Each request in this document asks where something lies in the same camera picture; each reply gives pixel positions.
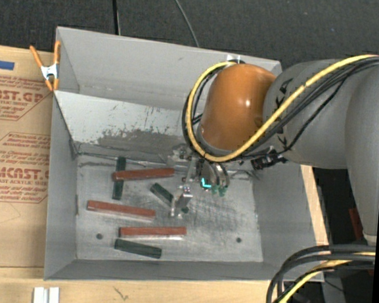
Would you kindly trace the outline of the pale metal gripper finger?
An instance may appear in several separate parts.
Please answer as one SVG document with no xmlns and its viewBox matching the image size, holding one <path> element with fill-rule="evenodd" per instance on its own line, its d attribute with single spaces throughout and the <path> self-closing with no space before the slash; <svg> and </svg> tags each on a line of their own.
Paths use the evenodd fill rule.
<svg viewBox="0 0 379 303">
<path fill-rule="evenodd" d="M 193 194 L 191 193 L 191 188 L 189 185 L 183 185 L 182 187 L 178 188 L 175 204 L 176 211 L 187 213 L 189 211 L 188 204 L 192 198 Z"/>
<path fill-rule="evenodd" d="M 177 203 L 178 203 L 178 200 L 179 200 L 179 195 L 178 194 L 174 194 L 172 199 L 171 199 L 171 203 L 170 203 L 170 211 L 169 211 L 169 216 L 172 217 L 172 218 L 176 218 L 179 216 L 179 208 L 177 207 Z"/>
</svg>

